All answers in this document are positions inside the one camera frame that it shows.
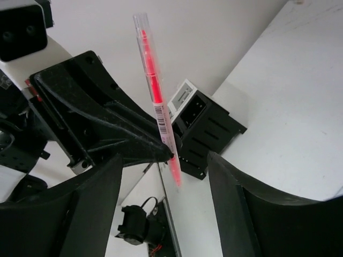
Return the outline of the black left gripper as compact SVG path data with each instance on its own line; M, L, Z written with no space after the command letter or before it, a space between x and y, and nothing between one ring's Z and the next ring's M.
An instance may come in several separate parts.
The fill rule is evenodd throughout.
M96 166L116 154L125 164L174 156L155 119L119 88L95 52L2 63L2 166L29 173L39 159L49 158L50 141L65 152L71 169Z

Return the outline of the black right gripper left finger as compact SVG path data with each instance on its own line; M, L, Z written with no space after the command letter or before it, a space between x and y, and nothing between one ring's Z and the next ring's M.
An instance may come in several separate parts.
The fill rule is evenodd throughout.
M105 256L122 170L115 155L40 193L1 203L1 256Z

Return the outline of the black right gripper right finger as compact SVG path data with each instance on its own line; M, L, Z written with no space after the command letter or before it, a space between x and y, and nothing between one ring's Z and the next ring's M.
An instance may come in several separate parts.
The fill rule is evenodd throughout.
M215 152L208 176L224 256L342 256L342 197L276 189Z

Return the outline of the pink red marker pen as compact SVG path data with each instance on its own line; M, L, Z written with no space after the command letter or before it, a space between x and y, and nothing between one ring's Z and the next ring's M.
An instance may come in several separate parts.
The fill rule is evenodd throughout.
M133 20L135 23L138 47L154 106L160 137L162 142L170 149L173 155L167 163L176 186L180 187L182 185L181 165L167 102L162 93L162 80L160 76L159 63L148 16L146 13L137 13L133 15Z

